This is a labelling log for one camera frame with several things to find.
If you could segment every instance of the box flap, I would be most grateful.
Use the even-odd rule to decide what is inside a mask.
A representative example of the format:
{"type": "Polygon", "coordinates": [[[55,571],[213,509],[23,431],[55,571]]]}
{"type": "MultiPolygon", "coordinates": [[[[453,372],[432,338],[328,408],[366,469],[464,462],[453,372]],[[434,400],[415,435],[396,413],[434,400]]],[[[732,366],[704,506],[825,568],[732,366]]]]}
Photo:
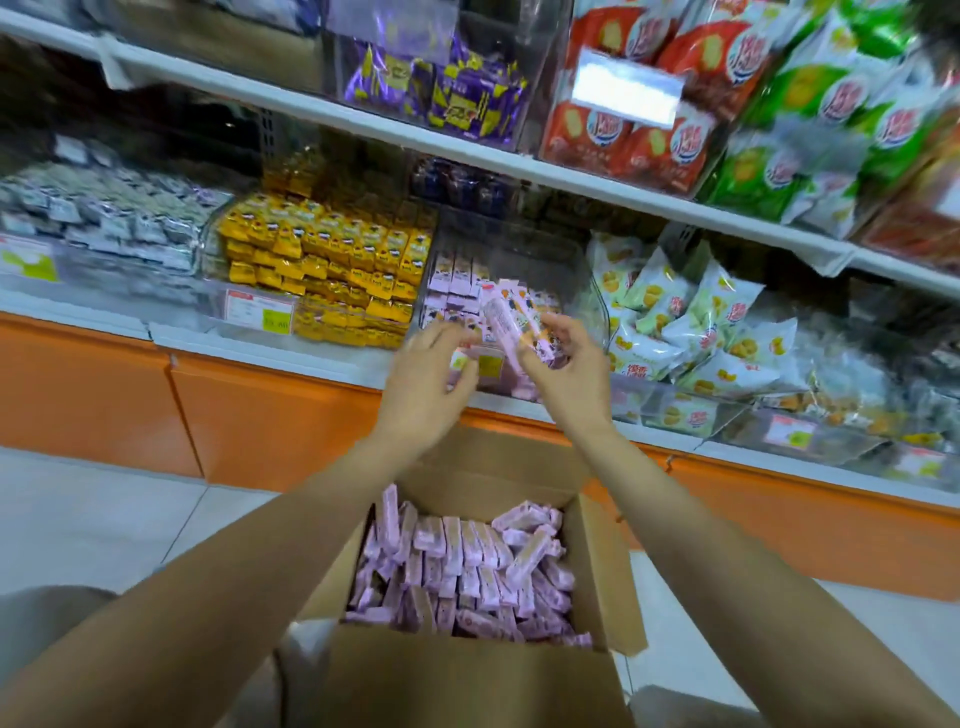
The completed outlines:
{"type": "Polygon", "coordinates": [[[633,722],[609,653],[340,625],[323,726],[559,728],[633,722]]]}
{"type": "Polygon", "coordinates": [[[421,463],[571,495],[580,493],[591,478],[587,463],[572,446],[463,425],[454,427],[421,463]]]}
{"type": "Polygon", "coordinates": [[[330,566],[324,580],[306,600],[297,616],[303,619],[339,619],[347,608],[353,575],[356,573],[357,557],[360,545],[367,531],[367,522],[363,521],[353,530],[349,539],[340,550],[340,555],[330,566]]]}
{"type": "Polygon", "coordinates": [[[588,497],[577,496],[577,502],[569,508],[579,508],[581,512],[607,647],[628,656],[636,655],[646,649],[647,636],[636,599],[630,551],[623,542],[620,529],[603,507],[588,497]]]}

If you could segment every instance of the forearm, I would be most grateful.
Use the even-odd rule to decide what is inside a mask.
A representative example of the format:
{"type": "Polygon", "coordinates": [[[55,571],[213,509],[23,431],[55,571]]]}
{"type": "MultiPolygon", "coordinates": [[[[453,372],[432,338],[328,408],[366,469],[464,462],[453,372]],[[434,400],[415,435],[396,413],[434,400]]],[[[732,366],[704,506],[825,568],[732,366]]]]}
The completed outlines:
{"type": "Polygon", "coordinates": [[[772,723],[957,725],[816,582],[712,514],[612,428],[577,446],[671,591],[772,723]]]}
{"type": "Polygon", "coordinates": [[[0,725],[213,725],[405,465],[361,441],[183,554],[25,669],[0,725]]]}

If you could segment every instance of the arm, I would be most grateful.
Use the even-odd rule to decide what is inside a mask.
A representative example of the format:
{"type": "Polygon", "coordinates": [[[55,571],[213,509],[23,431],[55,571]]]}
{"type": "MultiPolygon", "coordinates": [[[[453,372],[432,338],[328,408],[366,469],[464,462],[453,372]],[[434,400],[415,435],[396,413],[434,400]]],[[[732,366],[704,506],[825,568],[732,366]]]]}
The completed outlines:
{"type": "Polygon", "coordinates": [[[607,358],[584,328],[543,317],[571,354],[527,374],[610,491],[733,679],[773,725],[960,726],[870,630],[814,582],[718,518],[613,427],[607,358]]]}
{"type": "Polygon", "coordinates": [[[456,424],[477,382],[472,363],[446,392],[466,338],[450,324],[413,337],[369,437],[50,647],[0,693],[0,726],[213,725],[371,503],[456,424]]]}

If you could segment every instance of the green snack bag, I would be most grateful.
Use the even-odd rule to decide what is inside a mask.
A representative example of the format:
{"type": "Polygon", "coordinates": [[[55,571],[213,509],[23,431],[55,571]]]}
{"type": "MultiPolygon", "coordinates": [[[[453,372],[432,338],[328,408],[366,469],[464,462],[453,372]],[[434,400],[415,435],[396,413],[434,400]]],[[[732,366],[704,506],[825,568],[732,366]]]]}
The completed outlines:
{"type": "Polygon", "coordinates": [[[707,203],[762,220],[779,222],[797,189],[800,160],[767,132],[738,132],[707,203]]]}
{"type": "Polygon", "coordinates": [[[910,0],[840,0],[839,8],[868,56],[902,56],[917,38],[910,0]]]}
{"type": "Polygon", "coordinates": [[[764,89],[749,123],[770,128],[778,115],[797,114],[846,124],[866,103],[884,70],[883,61],[857,52],[847,21],[830,11],[823,27],[797,47],[764,89]]]}

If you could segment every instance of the hand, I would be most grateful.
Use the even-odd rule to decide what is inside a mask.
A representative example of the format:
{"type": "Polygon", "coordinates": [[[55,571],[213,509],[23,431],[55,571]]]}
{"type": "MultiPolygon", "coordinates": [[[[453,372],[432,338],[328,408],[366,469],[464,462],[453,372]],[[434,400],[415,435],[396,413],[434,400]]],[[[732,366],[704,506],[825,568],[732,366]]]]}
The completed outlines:
{"type": "Polygon", "coordinates": [[[516,355],[540,390],[550,416],[574,443],[592,432],[612,430],[610,362],[603,350],[576,319],[550,313],[540,318],[564,345],[566,365],[550,369],[525,346],[520,346],[516,355]]]}
{"type": "Polygon", "coordinates": [[[413,462],[457,424],[480,379],[476,360],[467,362],[449,393],[446,381],[457,347],[479,343],[459,324],[435,322],[394,356],[371,438],[413,462]]]}

